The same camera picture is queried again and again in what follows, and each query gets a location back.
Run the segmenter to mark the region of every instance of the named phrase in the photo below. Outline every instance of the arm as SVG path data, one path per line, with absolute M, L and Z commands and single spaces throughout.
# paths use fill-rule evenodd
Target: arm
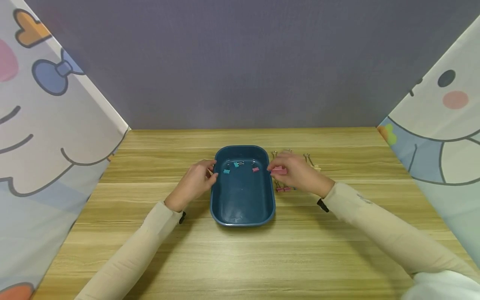
M 216 182 L 218 174 L 210 174 L 215 162 L 203 160 L 192 165 L 165 202 L 158 202 L 154 206 L 142 226 L 102 266 L 75 299 L 123 299 L 147 269 L 158 247 L 178 224 L 181 211 Z
M 447 248 L 364 199 L 348 185 L 335 183 L 317 172 L 308 166 L 301 156 L 283 152 L 270 163 L 268 169 L 276 166 L 283 166 L 288 170 L 286 175 L 272 174 L 276 180 L 319 195 L 338 219 L 363 231 L 410 276 L 420 272 L 438 273 L 450 270 L 479 281 L 477 273 Z
M 412 225 L 337 182 L 325 205 L 335 216 L 361 230 L 383 252 L 414 276 L 450 270 L 478 281 L 477 273 L 450 250 Z
M 182 214 L 158 202 L 142 226 L 82 289 L 76 300 L 123 299 L 152 261 Z

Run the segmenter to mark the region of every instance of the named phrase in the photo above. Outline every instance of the wood grain tabletop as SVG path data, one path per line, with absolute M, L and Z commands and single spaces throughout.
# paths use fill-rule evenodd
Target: wood grain tabletop
M 163 200 L 187 167 L 223 146 L 291 148 L 474 266 L 375 128 L 130 131 L 72 227 L 34 300 L 73 299 Z M 316 205 L 276 193 L 276 215 L 257 228 L 225 228 L 209 194 L 160 246 L 125 299 L 399 299 L 402 268 L 361 232 Z

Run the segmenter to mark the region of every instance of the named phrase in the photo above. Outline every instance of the black eye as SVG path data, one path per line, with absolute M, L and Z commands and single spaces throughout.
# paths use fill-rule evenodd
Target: black eye
M 438 78 L 438 86 L 439 87 L 446 87 L 449 84 L 451 84 L 454 79 L 455 79 L 455 71 L 453 71 L 453 70 L 445 71 Z

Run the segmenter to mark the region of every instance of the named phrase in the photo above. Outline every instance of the hand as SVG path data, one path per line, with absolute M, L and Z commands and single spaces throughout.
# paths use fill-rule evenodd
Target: hand
M 311 192 L 325 198 L 335 185 L 335 181 L 316 171 L 305 162 L 305 158 L 288 151 L 280 153 L 267 167 L 272 170 L 281 166 L 287 169 L 286 175 L 272 174 L 272 177 L 288 186 Z
M 210 173 L 213 173 L 215 163 L 216 160 L 204 159 L 191 165 L 177 187 L 165 199 L 165 206 L 173 211 L 180 212 L 187 207 L 188 203 L 208 191 L 218 177 L 218 173 Z

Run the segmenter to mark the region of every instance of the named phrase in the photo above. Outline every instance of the sleeve cuff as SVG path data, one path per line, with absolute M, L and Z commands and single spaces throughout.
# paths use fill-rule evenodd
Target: sleeve cuff
M 159 201 L 148 213 L 142 225 L 148 231 L 160 234 L 163 228 L 173 228 L 178 224 L 183 212 L 174 212 L 165 206 L 163 201 Z

